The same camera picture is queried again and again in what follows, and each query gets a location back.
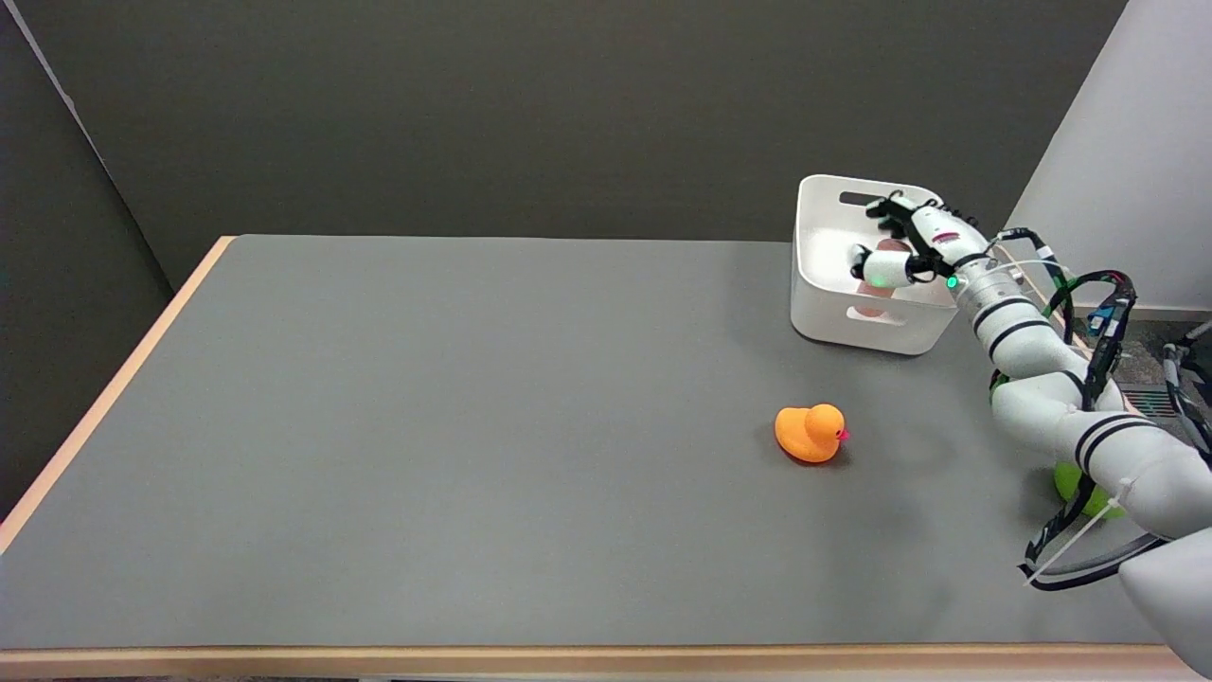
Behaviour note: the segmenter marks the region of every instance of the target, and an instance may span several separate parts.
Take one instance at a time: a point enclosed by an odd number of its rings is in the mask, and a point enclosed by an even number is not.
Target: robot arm
[[[1117,283],[1117,293],[1104,303],[1110,311],[1099,317],[1104,323],[1093,359],[1086,360],[1057,334],[1006,268],[999,267],[988,252],[990,242],[947,206],[916,205],[893,194],[869,205],[868,217],[880,220],[892,236],[908,239],[915,252],[854,248],[852,274],[877,286],[908,286],[920,280],[921,270],[915,268],[926,263],[930,271],[954,277],[948,282],[951,294],[1002,378],[991,389],[996,423],[1006,434],[1082,471],[1077,497],[1028,545],[1021,568],[1034,577],[1031,585],[1059,590],[1120,573],[1133,603],[1171,648],[1212,677],[1212,647],[1207,646],[1212,642],[1212,574],[1207,568],[1212,562],[1212,455],[1127,412],[1115,383],[1107,378],[1122,336],[1116,325],[1134,293],[1121,294]],[[1051,258],[1042,242],[1037,250]],[[1104,561],[1035,575],[1035,560],[1077,518],[1096,483],[1149,535],[1099,557]]]

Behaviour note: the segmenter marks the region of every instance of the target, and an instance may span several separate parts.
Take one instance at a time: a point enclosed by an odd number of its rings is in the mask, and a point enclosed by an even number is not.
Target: floor vent
[[[1178,417],[1174,408],[1170,406],[1170,395],[1166,394],[1165,386],[1122,385],[1120,391],[1132,403],[1132,407],[1140,411],[1144,417],[1150,419],[1174,419]]]

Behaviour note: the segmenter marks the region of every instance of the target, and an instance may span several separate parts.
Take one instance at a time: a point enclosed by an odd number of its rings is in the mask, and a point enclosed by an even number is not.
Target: table surface
[[[1057,502],[971,331],[812,343],[789,269],[235,239],[0,557],[0,649],[1155,642],[1117,581],[1022,588]],[[796,466],[771,422],[818,402],[852,439]]]

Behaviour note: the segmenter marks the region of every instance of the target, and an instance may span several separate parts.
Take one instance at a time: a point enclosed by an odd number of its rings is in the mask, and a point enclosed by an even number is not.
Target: bin handle hole
[[[905,325],[905,319],[903,316],[894,315],[888,310],[870,304],[864,304],[863,306],[851,305],[846,308],[846,316],[848,316],[850,319],[857,319],[859,321],[870,321],[874,323],[887,323],[891,326]]]
[[[837,195],[839,204],[846,204],[848,206],[865,206],[871,201],[879,201],[884,196],[876,194],[863,194],[862,191],[842,191]]]

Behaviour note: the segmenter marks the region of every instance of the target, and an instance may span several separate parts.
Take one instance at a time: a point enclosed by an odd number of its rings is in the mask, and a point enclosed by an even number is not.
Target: orange rubber duck
[[[827,463],[850,439],[841,411],[822,403],[812,408],[783,408],[774,418],[774,439],[796,464]]]

